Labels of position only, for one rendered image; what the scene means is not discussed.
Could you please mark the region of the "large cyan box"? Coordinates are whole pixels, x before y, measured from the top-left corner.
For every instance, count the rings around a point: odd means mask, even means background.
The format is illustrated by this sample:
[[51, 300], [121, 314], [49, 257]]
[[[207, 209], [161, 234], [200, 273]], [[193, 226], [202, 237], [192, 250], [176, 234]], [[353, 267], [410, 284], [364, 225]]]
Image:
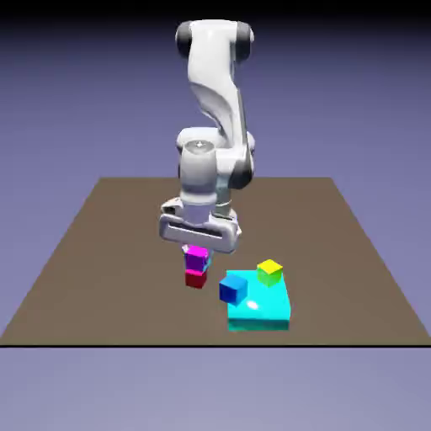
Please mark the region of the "large cyan box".
[[284, 331], [290, 326], [291, 306], [284, 275], [268, 287], [258, 280], [256, 270], [227, 270], [247, 281], [247, 296], [235, 306], [227, 304], [229, 331]]

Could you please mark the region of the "small yellow cube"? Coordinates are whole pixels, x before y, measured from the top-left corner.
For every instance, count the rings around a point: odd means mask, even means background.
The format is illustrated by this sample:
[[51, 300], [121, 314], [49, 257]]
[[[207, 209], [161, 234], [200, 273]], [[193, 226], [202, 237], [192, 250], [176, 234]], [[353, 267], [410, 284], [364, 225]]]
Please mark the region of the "small yellow cube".
[[256, 275], [258, 281], [267, 287], [276, 285], [283, 274], [283, 266], [273, 259], [267, 259], [257, 265]]

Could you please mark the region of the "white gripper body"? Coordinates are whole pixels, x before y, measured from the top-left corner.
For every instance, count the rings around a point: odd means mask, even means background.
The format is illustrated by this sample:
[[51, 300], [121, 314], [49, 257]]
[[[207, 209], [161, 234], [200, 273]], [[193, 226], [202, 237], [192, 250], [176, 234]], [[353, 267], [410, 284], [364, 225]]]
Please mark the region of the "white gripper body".
[[218, 253], [233, 253], [242, 231], [236, 220], [214, 217], [201, 226], [186, 223], [179, 216], [162, 214], [159, 220], [161, 238], [195, 245]]

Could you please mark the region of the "small magenta cube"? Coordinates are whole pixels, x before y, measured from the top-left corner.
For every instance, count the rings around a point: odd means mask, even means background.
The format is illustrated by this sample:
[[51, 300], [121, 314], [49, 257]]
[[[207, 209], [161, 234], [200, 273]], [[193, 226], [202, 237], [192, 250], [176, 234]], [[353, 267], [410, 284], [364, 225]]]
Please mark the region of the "small magenta cube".
[[210, 260], [207, 248], [187, 245], [184, 249], [185, 268], [197, 272], [205, 272]]

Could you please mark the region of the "small red cube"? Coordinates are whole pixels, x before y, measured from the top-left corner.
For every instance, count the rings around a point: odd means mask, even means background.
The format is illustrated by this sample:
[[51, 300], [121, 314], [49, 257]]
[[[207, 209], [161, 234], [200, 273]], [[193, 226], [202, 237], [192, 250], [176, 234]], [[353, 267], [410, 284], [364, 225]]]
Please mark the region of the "small red cube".
[[185, 284], [188, 287], [202, 289], [207, 280], [207, 271], [197, 271], [193, 269], [185, 270]]

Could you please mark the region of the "small blue cube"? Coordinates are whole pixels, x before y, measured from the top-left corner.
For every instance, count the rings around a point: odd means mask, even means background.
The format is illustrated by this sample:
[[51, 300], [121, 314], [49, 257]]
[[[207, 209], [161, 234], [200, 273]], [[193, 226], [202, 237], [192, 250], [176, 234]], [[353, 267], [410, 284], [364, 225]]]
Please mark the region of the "small blue cube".
[[236, 274], [227, 274], [219, 283], [219, 298], [225, 303], [238, 306], [247, 297], [247, 280]]

